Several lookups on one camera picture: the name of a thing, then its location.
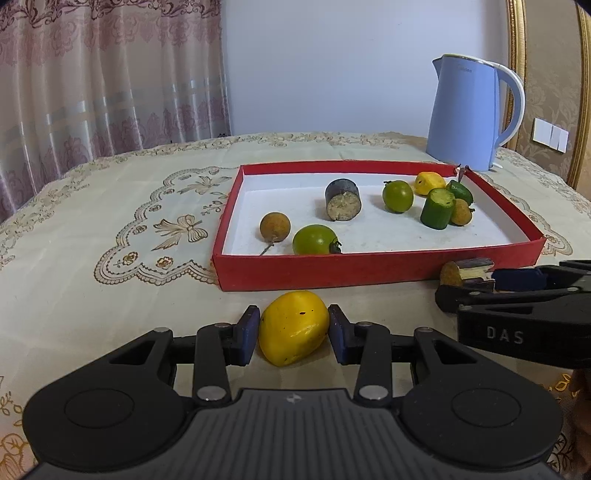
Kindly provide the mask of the large yellow pepper piece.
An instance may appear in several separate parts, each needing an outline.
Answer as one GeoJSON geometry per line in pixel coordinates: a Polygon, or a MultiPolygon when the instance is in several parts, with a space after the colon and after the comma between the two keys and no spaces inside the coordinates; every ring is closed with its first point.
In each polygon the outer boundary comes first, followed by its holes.
{"type": "Polygon", "coordinates": [[[314,353],[329,330],[329,311],[311,291],[280,295],[263,311],[259,324],[259,348],[276,367],[294,364],[314,353]]]}

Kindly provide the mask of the dark eggplant wedge piece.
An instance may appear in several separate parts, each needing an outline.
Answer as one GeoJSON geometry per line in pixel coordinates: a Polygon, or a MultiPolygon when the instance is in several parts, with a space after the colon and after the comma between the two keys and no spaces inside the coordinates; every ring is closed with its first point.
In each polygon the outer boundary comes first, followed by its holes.
{"type": "Polygon", "coordinates": [[[489,258],[473,258],[446,263],[440,272],[440,284],[484,291],[493,291],[494,262],[489,258]]]}

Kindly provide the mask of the green tomato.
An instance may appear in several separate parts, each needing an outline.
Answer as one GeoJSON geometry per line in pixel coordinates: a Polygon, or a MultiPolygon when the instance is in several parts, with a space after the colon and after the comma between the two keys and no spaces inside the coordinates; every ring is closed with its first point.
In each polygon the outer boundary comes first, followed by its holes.
{"type": "Polygon", "coordinates": [[[342,244],[335,232],[321,224],[302,227],[293,239],[295,255],[341,254],[341,247],[342,244]]]}
{"type": "Polygon", "coordinates": [[[393,213],[405,213],[414,204],[413,189],[403,180],[386,181],[382,197],[386,208],[393,213]]]}

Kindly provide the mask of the brown longan fruit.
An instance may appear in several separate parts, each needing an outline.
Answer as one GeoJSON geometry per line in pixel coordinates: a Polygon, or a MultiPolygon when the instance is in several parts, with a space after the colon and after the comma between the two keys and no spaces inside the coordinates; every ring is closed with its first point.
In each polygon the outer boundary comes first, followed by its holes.
{"type": "Polygon", "coordinates": [[[457,198],[454,204],[454,210],[450,223],[455,226],[466,226],[473,219],[473,209],[467,201],[457,198]]]}

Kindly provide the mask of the purple eggplant cylinder piece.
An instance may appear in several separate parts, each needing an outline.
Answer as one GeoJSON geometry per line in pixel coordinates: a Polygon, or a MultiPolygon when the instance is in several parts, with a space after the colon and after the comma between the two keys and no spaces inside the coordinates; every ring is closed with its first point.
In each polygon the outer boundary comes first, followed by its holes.
{"type": "Polygon", "coordinates": [[[352,180],[335,179],[325,188],[325,210],[332,221],[352,220],[362,208],[359,188],[352,180]]]}

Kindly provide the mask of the green pepper piece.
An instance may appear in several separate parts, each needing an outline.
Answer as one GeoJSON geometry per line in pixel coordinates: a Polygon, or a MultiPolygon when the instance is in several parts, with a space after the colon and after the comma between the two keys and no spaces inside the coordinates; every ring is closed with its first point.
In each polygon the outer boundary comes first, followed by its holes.
{"type": "Polygon", "coordinates": [[[447,189],[455,196],[456,199],[464,200],[468,205],[473,204],[474,197],[472,192],[457,180],[451,180],[447,184],[447,189]]]}

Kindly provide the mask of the green cucumber cylinder piece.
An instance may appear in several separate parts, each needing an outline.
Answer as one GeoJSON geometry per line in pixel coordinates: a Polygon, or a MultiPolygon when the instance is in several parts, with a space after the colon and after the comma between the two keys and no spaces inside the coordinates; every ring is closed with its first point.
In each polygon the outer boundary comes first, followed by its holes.
{"type": "Polygon", "coordinates": [[[455,196],[447,188],[436,188],[429,192],[420,220],[423,225],[444,230],[449,225],[455,208],[455,196]]]}

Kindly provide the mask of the small brown longan in tray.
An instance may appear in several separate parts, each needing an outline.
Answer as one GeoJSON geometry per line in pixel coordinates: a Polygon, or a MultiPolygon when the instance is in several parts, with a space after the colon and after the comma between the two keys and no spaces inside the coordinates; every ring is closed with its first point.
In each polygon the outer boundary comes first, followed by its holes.
{"type": "Polygon", "coordinates": [[[259,233],[266,242],[266,247],[260,253],[264,255],[271,247],[287,239],[290,234],[290,219],[280,212],[267,213],[259,223],[259,233]]]}

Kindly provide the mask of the red shallow box tray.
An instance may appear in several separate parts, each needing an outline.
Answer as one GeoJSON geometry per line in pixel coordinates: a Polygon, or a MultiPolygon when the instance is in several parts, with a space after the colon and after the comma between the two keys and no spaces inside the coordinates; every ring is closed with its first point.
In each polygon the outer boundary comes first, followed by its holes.
{"type": "Polygon", "coordinates": [[[317,160],[242,165],[232,185],[215,237],[212,262],[224,291],[294,290],[419,281],[436,278],[455,260],[487,257],[500,268],[535,264],[546,242],[541,230],[478,173],[463,184],[474,196],[472,221],[463,227],[431,229],[420,220],[424,199],[405,213],[382,200],[385,182],[413,182],[423,171],[453,179],[452,165],[375,160],[317,160]],[[349,221],[332,221],[325,188],[346,178],[359,188],[363,208],[349,221]],[[342,253],[295,255],[290,239],[264,255],[259,222],[270,212],[290,219],[297,232],[328,226],[342,253]]]}

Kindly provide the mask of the cream embroidered tablecloth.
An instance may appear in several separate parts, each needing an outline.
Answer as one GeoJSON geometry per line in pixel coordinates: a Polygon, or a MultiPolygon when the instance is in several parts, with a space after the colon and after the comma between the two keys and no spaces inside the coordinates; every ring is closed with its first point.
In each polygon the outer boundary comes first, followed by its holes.
{"type": "MultiPolygon", "coordinates": [[[[35,462],[22,411],[40,388],[156,327],[192,335],[238,320],[280,292],[225,293],[211,266],[219,216],[238,166],[294,160],[431,162],[425,139],[379,134],[283,133],[229,137],[104,157],[54,181],[1,225],[1,479],[35,462]],[[208,237],[188,241],[194,220],[208,237]]],[[[510,150],[483,175],[546,236],[540,262],[590,259],[590,201],[557,175],[510,150]]],[[[433,282],[318,291],[353,321],[409,334],[432,325],[454,335],[434,304],[433,282]]],[[[259,352],[230,368],[238,388],[355,385],[328,341],[301,363],[276,368],[259,352]]]]}

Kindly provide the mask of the light blue electric kettle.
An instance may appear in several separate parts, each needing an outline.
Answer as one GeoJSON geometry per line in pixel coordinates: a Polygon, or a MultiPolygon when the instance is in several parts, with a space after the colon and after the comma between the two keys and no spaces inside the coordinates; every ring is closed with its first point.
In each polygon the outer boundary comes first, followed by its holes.
{"type": "Polygon", "coordinates": [[[438,78],[426,152],[473,171],[491,169],[497,149],[518,132],[526,97],[521,77],[508,67],[477,57],[444,54],[433,60],[438,78]],[[510,123],[500,128],[501,85],[513,96],[510,123]]]}

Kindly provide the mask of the pink floral curtain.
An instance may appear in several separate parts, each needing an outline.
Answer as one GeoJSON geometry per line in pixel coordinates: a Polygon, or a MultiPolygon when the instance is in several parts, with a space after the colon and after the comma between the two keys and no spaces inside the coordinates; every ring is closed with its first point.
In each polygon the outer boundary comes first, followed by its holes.
{"type": "Polygon", "coordinates": [[[221,3],[2,3],[3,217],[93,159],[229,132],[221,3]]]}

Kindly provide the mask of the white wall switch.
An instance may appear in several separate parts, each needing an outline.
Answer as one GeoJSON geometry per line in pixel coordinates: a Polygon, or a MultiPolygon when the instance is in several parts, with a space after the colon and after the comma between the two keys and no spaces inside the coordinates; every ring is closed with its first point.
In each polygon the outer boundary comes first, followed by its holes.
{"type": "Polygon", "coordinates": [[[540,118],[533,123],[532,140],[564,154],[567,151],[569,132],[540,118]]]}

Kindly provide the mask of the gold picture frame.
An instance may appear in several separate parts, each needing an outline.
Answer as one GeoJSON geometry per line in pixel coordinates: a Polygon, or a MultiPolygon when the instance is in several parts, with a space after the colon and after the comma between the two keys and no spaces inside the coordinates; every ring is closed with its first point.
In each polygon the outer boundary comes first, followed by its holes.
{"type": "Polygon", "coordinates": [[[526,109],[509,149],[590,196],[590,14],[575,1],[508,1],[509,67],[526,92],[526,109]],[[544,120],[568,133],[561,153],[534,140],[544,120]]]}

